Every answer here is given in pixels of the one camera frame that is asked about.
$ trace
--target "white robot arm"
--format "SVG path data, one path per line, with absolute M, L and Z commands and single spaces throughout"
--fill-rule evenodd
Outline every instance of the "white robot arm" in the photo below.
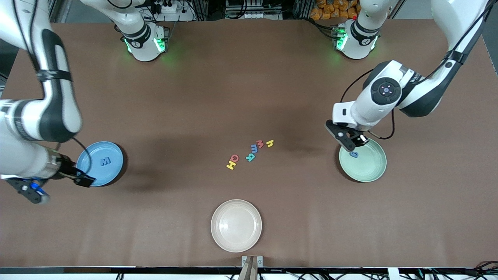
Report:
M 124 42 L 137 60 L 150 61 L 166 50 L 169 29 L 145 22 L 135 6 L 145 0 L 81 0 L 108 16 L 124 36 Z
M 348 19 L 334 31 L 335 47 L 353 59 L 365 58 L 374 49 L 393 0 L 362 0 L 361 3 L 358 18 Z
M 394 107 L 416 118 L 431 113 L 484 28 L 483 16 L 496 0 L 432 0 L 434 20 L 448 40 L 448 52 L 427 78 L 391 60 L 373 69 L 355 101 L 334 104 L 327 130 L 348 151 L 363 146 L 370 130 Z
M 34 180 L 69 177 L 90 186 L 65 155 L 33 141 L 66 142 L 81 127 L 71 73 L 61 39 L 48 21 L 46 0 L 0 1 L 0 38 L 26 50 L 43 90 L 43 99 L 0 100 L 0 174 L 33 203 L 48 195 Z

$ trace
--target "light green plate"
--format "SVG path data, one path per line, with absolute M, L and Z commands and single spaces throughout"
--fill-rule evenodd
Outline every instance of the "light green plate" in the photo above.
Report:
M 339 162 L 344 172 L 351 178 L 360 182 L 372 182 L 379 179 L 387 167 L 387 158 L 382 147 L 370 139 L 362 146 L 355 148 L 358 157 L 353 157 L 341 147 Z

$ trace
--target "orange bag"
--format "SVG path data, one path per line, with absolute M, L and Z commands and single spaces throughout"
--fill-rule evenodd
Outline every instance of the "orange bag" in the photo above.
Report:
M 327 4 L 327 0 L 316 0 L 316 5 L 318 8 L 323 8 Z
M 355 7 L 349 8 L 348 9 L 348 18 L 353 18 L 355 16 L 358 16 L 358 14 L 356 13 Z
M 349 1 L 334 0 L 334 8 L 338 8 L 339 10 L 347 10 L 349 8 Z
M 332 4 L 327 4 L 323 8 L 323 12 L 326 12 L 326 13 L 332 13 L 334 10 L 335 10 L 334 5 L 332 5 Z
M 335 9 L 331 14 L 330 17 L 339 17 L 339 9 Z
M 311 10 L 310 18 L 314 20 L 319 20 L 322 17 L 322 9 L 319 9 L 318 7 L 314 7 Z

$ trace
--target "green led light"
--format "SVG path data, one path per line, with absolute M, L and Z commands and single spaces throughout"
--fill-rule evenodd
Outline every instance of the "green led light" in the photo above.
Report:
M 375 42 L 377 42 L 377 38 L 378 36 L 375 36 L 375 39 L 373 40 L 372 47 L 370 48 L 370 50 L 373 50 L 375 48 Z
M 128 42 L 126 41 L 126 39 L 124 40 L 124 42 L 126 43 L 126 46 L 128 47 L 128 52 L 129 52 L 129 53 L 131 53 L 131 49 L 130 49 L 129 44 L 128 44 Z
M 154 43 L 156 44 L 157 50 L 159 52 L 163 52 L 166 48 L 164 47 L 164 42 L 162 39 L 156 39 L 154 38 Z
M 346 44 L 347 40 L 348 40 L 348 35 L 344 34 L 339 40 L 337 40 L 337 48 L 339 50 L 344 49 L 344 45 Z

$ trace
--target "wire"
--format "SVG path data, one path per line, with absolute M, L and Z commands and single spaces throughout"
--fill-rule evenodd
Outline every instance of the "wire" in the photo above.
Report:
M 395 126 L 394 126 L 394 109 L 392 109 L 392 111 L 391 111 L 391 125 L 392 125 L 391 134 L 389 136 L 387 136 L 387 137 L 380 137 L 380 136 L 376 135 L 375 133 L 373 133 L 371 131 L 367 131 L 367 132 L 370 133 L 371 135 L 373 135 L 373 137 L 375 137 L 377 139 L 380 139 L 380 140 L 391 139 L 391 137 L 394 135 L 394 131 L 395 131 Z
M 118 273 L 118 275 L 116 276 L 116 280 L 123 280 L 125 278 L 125 274 L 120 272 Z
M 353 81 L 353 82 L 352 82 L 352 83 L 348 86 L 348 88 L 346 88 L 346 90 L 344 91 L 344 93 L 343 93 L 343 95 L 342 95 L 342 97 L 341 97 L 341 101 L 340 101 L 340 102 L 342 102 L 342 101 L 343 101 L 343 99 L 344 99 L 344 97 L 346 96 L 346 93 L 348 92 L 348 90 L 349 90 L 349 89 L 350 89 L 350 88 L 351 88 L 351 87 L 352 87 L 352 86 L 353 86 L 353 85 L 354 85 L 357 81 L 359 81 L 359 80 L 360 80 L 361 78 L 363 78 L 366 74 L 368 74 L 368 73 L 372 72 L 373 70 L 374 70 L 374 69 L 370 69 L 369 71 L 367 71 L 367 72 L 363 73 L 360 77 L 356 78 L 356 80 L 354 80 L 354 81 Z
M 436 269 L 432 269 L 432 270 L 433 270 L 433 271 L 435 271 L 436 273 L 441 274 L 443 277 L 448 278 L 449 280 L 454 280 L 453 278 L 449 277 L 447 274 L 444 274 L 444 273 L 442 273 L 442 272 L 439 272 L 439 271 L 437 271 Z
M 223 12 L 223 5 L 222 5 L 221 3 L 220 3 L 220 6 L 221 6 L 221 8 L 222 8 L 222 9 L 221 9 L 221 11 L 222 11 L 222 13 L 225 15 L 225 17 L 230 18 L 230 19 L 239 19 L 239 18 L 241 18 L 241 17 L 242 17 L 242 16 L 246 13 L 246 11 L 248 10 L 248 2 L 247 2 L 247 0 L 244 0 L 244 2 L 242 3 L 242 5 L 241 5 L 241 11 L 239 12 L 239 14 L 238 14 L 236 17 L 231 17 L 231 16 L 227 15 L 226 13 L 224 13 L 224 12 Z
M 323 28 L 323 29 L 326 29 L 326 30 L 334 30 L 332 27 L 330 26 L 325 26 L 325 25 L 321 25 L 321 24 L 318 24 L 316 23 L 316 21 L 312 18 L 307 18 L 307 17 L 299 17 L 299 18 L 295 18 L 295 19 L 303 19 L 309 23 L 311 23 L 312 25 L 318 27 L 318 28 Z
M 189 2 L 189 1 L 187 1 L 187 4 L 189 5 L 190 10 L 192 11 L 192 13 L 194 13 L 194 14 L 197 16 L 197 21 L 204 21 L 204 18 L 203 18 L 203 17 L 201 17 L 200 15 L 205 16 L 205 17 L 207 17 L 207 15 L 205 15 L 205 14 L 203 14 L 203 13 L 201 13 L 201 14 L 199 15 L 199 14 L 197 13 L 197 11 L 194 9 L 194 7 L 192 7 L 192 5 L 190 4 L 190 2 Z
M 78 175 L 77 179 L 79 178 L 83 178 L 85 176 L 85 174 L 88 174 L 88 172 L 90 172 L 90 169 L 92 169 L 92 156 L 90 155 L 90 152 L 87 150 L 87 148 L 85 147 L 85 145 L 83 145 L 78 139 L 76 139 L 76 137 L 71 137 L 72 140 L 74 140 L 76 143 L 78 143 L 80 145 L 81 148 L 83 148 L 83 150 L 87 153 L 88 155 L 88 159 L 89 159 L 89 164 L 88 164 L 88 168 L 87 168 L 87 171 L 86 172 L 81 172 L 80 175 Z
M 152 11 L 150 10 L 149 6 L 145 6 L 147 8 L 147 10 L 149 10 L 149 13 L 150 15 L 152 16 L 152 22 L 154 23 L 157 23 L 158 21 L 156 20 L 154 14 L 152 13 Z
M 497 3 L 498 0 L 493 0 L 494 3 L 492 4 L 489 4 L 485 9 L 484 11 L 477 17 L 477 19 L 474 21 L 474 23 L 472 23 L 472 25 L 469 27 L 469 29 L 467 29 L 467 31 L 465 31 L 465 33 L 463 34 L 462 37 L 460 37 L 460 40 L 458 40 L 458 42 L 455 44 L 455 46 L 451 49 L 450 52 L 452 51 L 455 51 L 458 46 L 460 45 L 460 43 L 462 43 L 462 41 L 465 39 L 465 37 L 467 37 L 467 35 L 469 34 L 469 32 L 472 30 L 472 28 L 474 28 L 474 26 L 476 26 L 476 24 L 479 22 L 479 20 L 484 16 L 484 14 L 488 11 L 491 11 L 491 8 Z M 422 83 L 423 81 L 427 80 L 427 79 L 430 79 L 439 69 L 441 69 L 441 67 L 443 67 L 443 65 L 449 60 L 449 58 L 445 58 L 441 61 L 441 63 L 438 65 L 438 67 L 436 67 L 436 69 L 434 69 L 434 71 L 432 71 L 429 75 L 427 75 L 427 77 L 423 78 L 423 79 L 420 79 L 419 81 L 415 82 L 414 85 L 418 85 L 420 83 Z
M 114 3 L 111 2 L 111 0 L 107 0 L 107 2 L 109 2 L 109 4 L 111 4 L 113 7 L 116 7 L 118 9 L 126 9 L 126 8 L 129 8 L 131 7 L 131 5 L 133 4 L 133 0 L 129 0 L 129 4 L 128 6 L 126 7 L 120 7 L 120 6 L 116 6 Z
M 12 0 L 12 6 L 14 8 L 14 15 L 15 15 L 15 20 L 17 21 L 17 27 L 19 28 L 19 33 L 21 34 L 22 41 L 23 41 L 24 45 L 26 46 L 26 52 L 28 53 L 29 57 L 31 58 L 31 63 L 33 64 L 35 71 L 38 72 L 40 70 L 40 66 L 38 64 L 38 61 L 36 60 L 36 56 L 34 55 L 33 40 L 31 40 L 31 42 L 30 42 L 31 51 L 29 51 L 29 46 L 28 46 L 28 43 L 26 41 L 26 37 L 24 36 L 24 32 L 22 32 L 21 21 L 19 20 L 19 16 L 17 15 L 16 2 L 17 2 L 16 0 Z M 30 19 L 30 24 L 29 24 L 30 27 L 29 27 L 28 34 L 31 38 L 32 38 L 31 31 L 33 30 L 33 21 L 34 21 L 34 16 L 36 13 L 37 5 L 38 5 L 38 1 L 36 0 L 34 2 L 34 9 L 33 9 L 33 13 L 31 14 L 31 19 Z
M 176 23 L 178 21 L 175 21 L 175 23 L 173 24 L 173 27 L 171 28 L 169 34 L 168 34 L 168 40 L 171 40 L 171 37 L 173 37 L 173 31 L 175 31 L 175 26 L 176 26 Z
M 31 51 L 33 52 L 33 56 L 35 57 L 34 61 L 36 61 L 36 64 L 33 62 L 33 65 L 35 65 L 35 69 L 38 71 L 38 70 L 40 70 L 40 66 L 38 65 L 38 61 L 36 60 L 36 56 L 34 53 L 34 44 L 33 44 L 33 41 L 34 41 L 33 40 L 33 22 L 34 22 L 34 17 L 36 15 L 37 7 L 38 7 L 38 0 L 35 0 L 33 13 L 31 14 L 31 19 L 29 20 L 29 42 L 31 43 Z
M 489 266 L 489 265 L 492 265 L 492 264 L 498 264 L 498 261 L 485 262 L 485 263 L 483 263 L 482 265 L 475 267 L 474 269 L 476 269 L 476 270 L 480 270 L 480 269 L 482 269 L 482 268 L 484 268 L 484 267 L 487 267 L 487 266 Z
M 318 277 L 316 277 L 316 276 L 315 276 L 312 272 L 305 272 L 305 273 L 301 274 L 301 276 L 300 276 L 297 280 L 303 280 L 303 279 L 304 279 L 304 278 L 303 278 L 303 276 L 305 276 L 305 275 L 307 275 L 307 274 L 311 275 L 311 276 L 312 276 L 314 279 L 316 279 L 316 280 L 320 280 L 320 279 L 318 279 Z

